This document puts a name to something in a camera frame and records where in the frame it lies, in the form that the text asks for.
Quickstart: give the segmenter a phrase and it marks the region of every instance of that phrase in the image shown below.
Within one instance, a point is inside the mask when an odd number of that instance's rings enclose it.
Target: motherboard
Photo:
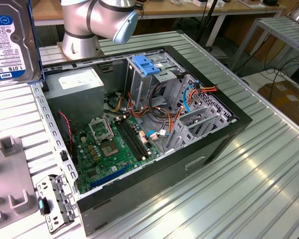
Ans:
[[[80,193],[159,157],[155,146],[144,141],[141,135],[142,130],[133,116],[112,121],[98,119],[75,133]]]

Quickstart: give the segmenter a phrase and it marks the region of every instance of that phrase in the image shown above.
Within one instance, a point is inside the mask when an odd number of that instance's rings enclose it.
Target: ram slot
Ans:
[[[137,161],[141,161],[143,157],[148,156],[147,151],[126,121],[117,122],[115,125]]]

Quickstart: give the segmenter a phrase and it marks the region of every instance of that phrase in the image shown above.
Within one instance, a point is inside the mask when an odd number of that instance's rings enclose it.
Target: expansion slot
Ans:
[[[144,146],[136,137],[131,126],[125,120],[116,122],[115,126],[122,135],[124,141],[128,144],[130,150],[132,151],[132,154],[137,161],[144,160],[146,157],[148,157],[148,153],[145,150]]]
[[[106,182],[108,182],[108,181],[110,181],[110,180],[112,180],[112,179],[114,179],[118,176],[121,176],[122,174],[124,174],[126,172],[128,167],[130,167],[130,164],[125,166],[124,168],[120,169],[119,171],[117,171],[115,173],[112,173],[112,174],[110,174],[110,175],[108,175],[104,178],[101,178],[101,179],[95,181],[94,183],[91,183],[90,184],[91,188],[97,187],[97,186],[99,186],[103,183],[106,183]]]

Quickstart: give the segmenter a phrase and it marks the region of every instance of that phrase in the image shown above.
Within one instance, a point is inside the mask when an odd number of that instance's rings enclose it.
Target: red cable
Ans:
[[[69,135],[70,135],[70,144],[71,144],[70,149],[71,149],[71,154],[72,154],[72,132],[71,132],[70,123],[69,123],[69,120],[68,120],[68,118],[65,116],[64,113],[59,112],[59,114],[62,115],[62,116],[64,117],[64,119],[65,119],[65,121],[66,121],[66,124],[68,125]]]

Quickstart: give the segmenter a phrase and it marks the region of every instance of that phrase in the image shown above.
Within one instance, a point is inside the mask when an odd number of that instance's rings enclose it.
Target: workbench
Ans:
[[[210,37],[206,43],[207,46],[213,45],[213,42],[223,24],[225,17],[228,15],[242,14],[262,14],[275,13],[275,17],[282,14],[285,6],[279,7],[267,6],[262,8],[249,8],[238,0],[232,0],[226,3],[224,7],[217,7],[213,11],[212,16],[218,16]],[[172,4],[169,0],[164,2],[147,1],[144,4],[144,14],[142,16],[139,11],[139,19],[160,19],[160,18],[179,18],[179,17],[202,17],[204,7],[198,7],[192,3],[183,5]],[[209,8],[206,8],[205,16],[207,16]],[[60,2],[57,0],[41,0],[33,8],[34,24],[36,26],[43,25],[62,25],[63,14]]]
[[[295,22],[287,16],[256,19],[235,54],[233,62],[230,66],[231,70],[233,70],[234,67],[237,65],[237,62],[240,59],[241,54],[244,52],[246,46],[252,39],[258,27],[265,30],[265,32],[255,45],[255,48],[251,52],[251,55],[253,54],[253,52],[257,51],[259,47],[261,47],[263,41],[266,39],[268,34],[274,35],[276,38],[280,39],[281,41],[286,43],[287,46],[289,46],[288,50],[283,56],[283,61],[280,63],[279,66],[282,66],[289,60],[290,54],[294,49],[299,51],[299,23]]]
[[[172,45],[252,119],[221,155],[89,238],[298,238],[299,127],[185,34],[100,42],[105,54]],[[57,46],[44,63],[64,61]],[[0,88],[0,137],[21,137],[33,185],[60,174],[31,87]],[[36,212],[0,230],[0,238],[83,238],[80,219],[51,236]]]

